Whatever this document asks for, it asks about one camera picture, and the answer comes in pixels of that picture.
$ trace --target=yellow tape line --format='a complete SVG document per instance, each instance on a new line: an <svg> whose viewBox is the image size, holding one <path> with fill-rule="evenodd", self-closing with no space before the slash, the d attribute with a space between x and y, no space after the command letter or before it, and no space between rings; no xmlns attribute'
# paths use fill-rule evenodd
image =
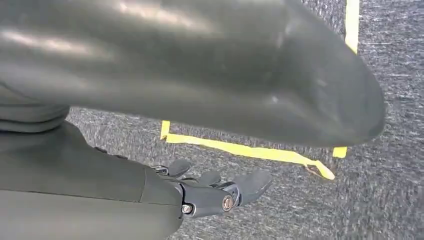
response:
<svg viewBox="0 0 424 240"><path fill-rule="evenodd" d="M324 178L330 180L335 178L334 174L319 160L311 160L294 151L249 147L235 143L203 139L195 136L172 134L170 133L170 125L171 123L169 121L162 121L160 133L160 139L166 139L166 142L170 144L202 145L244 157L301 164L305 167L315 166Z"/></svg>
<svg viewBox="0 0 424 240"><path fill-rule="evenodd" d="M346 37L344 41L355 54L358 54L359 11L360 0L346 1L346 18L344 20ZM332 151L332 156L343 159L346 157L347 152L348 148L346 146L335 147Z"/></svg>

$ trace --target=black plastic object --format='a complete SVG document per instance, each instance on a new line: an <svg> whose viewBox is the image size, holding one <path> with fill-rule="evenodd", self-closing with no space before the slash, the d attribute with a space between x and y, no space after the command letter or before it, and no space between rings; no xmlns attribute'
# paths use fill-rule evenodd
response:
<svg viewBox="0 0 424 240"><path fill-rule="evenodd" d="M153 169L89 146L70 123L0 132L0 239L164 239L183 196Z"/></svg>
<svg viewBox="0 0 424 240"><path fill-rule="evenodd" d="M372 73L299 0L3 0L0 81L44 104L309 146L384 125Z"/></svg>

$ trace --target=metal bolt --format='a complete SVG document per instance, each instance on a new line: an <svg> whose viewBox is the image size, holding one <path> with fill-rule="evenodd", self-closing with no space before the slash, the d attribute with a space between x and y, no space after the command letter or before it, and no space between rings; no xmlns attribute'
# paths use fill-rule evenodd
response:
<svg viewBox="0 0 424 240"><path fill-rule="evenodd" d="M222 209L224 212L228 212L233 207L234 201L231 195L226 195L222 200Z"/></svg>
<svg viewBox="0 0 424 240"><path fill-rule="evenodd" d="M188 205L188 204L184 204L181 207L181 212L183 214L189 214L189 213L192 212L192 210L193 210L193 207L191 205Z"/></svg>

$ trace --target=robotic hand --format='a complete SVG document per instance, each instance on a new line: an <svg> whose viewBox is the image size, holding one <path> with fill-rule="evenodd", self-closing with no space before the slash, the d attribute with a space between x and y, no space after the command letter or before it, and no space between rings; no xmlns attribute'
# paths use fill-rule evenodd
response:
<svg viewBox="0 0 424 240"><path fill-rule="evenodd" d="M261 170L237 176L225 183L220 183L217 171L205 172L199 178L180 179L190 168L184 160L175 161L169 167L160 165L153 168L181 194L184 218L226 213L256 201L272 183L271 175Z"/></svg>

